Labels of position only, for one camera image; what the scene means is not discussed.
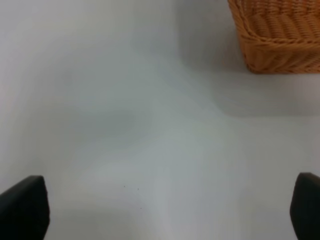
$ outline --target black object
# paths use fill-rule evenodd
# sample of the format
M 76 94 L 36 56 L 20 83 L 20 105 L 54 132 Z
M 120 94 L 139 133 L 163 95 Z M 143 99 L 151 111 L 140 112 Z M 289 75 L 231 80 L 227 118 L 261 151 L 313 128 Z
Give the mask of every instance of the black object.
M 320 178 L 300 173 L 290 207 L 291 222 L 298 240 L 320 240 Z
M 49 215 L 44 177 L 27 177 L 0 195 L 0 240 L 43 240 Z

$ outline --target wicker basket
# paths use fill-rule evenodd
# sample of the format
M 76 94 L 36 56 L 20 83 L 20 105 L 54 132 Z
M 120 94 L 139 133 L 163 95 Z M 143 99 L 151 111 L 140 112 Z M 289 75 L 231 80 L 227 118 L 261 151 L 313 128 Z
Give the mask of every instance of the wicker basket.
M 320 0 L 228 0 L 254 73 L 320 73 Z

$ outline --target black rubber pad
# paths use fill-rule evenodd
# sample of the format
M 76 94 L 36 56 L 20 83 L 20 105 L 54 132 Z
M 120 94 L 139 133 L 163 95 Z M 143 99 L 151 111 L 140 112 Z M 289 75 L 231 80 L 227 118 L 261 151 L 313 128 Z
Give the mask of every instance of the black rubber pad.
M 0 240 L 43 240 L 49 223 L 42 176 L 29 176 L 0 195 Z
M 299 174 L 295 182 L 290 216 L 298 240 L 320 240 L 320 178 L 318 176 L 312 173 Z

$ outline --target woven basket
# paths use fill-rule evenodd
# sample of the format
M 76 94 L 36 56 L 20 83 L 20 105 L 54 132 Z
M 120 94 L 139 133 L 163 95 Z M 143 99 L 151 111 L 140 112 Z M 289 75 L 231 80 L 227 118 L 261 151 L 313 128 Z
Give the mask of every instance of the woven basket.
M 320 0 L 228 0 L 254 73 L 320 73 Z

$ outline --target white surface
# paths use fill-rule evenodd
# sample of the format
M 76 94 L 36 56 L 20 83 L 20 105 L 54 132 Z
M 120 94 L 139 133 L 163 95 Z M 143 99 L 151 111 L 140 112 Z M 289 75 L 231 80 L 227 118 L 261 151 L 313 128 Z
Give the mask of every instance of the white surface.
M 0 190 L 46 178 L 47 240 L 293 240 L 319 75 L 254 75 L 225 0 L 3 0 Z

